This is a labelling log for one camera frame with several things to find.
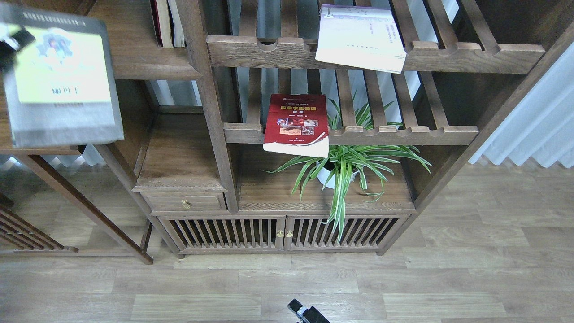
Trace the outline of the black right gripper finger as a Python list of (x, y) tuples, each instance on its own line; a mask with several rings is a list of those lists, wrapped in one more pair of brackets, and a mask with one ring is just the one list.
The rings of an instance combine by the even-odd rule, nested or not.
[(302, 323), (329, 323), (330, 321), (324, 317), (314, 306), (309, 308), (303, 306), (297, 299), (291, 300), (287, 307), (291, 310)]

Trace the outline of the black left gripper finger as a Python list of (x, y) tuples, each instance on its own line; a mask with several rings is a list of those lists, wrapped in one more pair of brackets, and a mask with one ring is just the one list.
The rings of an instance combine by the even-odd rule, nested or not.
[(10, 33), (7, 24), (1, 24), (0, 41), (0, 66), (8, 67), (17, 53), (36, 41), (34, 35), (24, 25), (18, 25), (18, 29)]

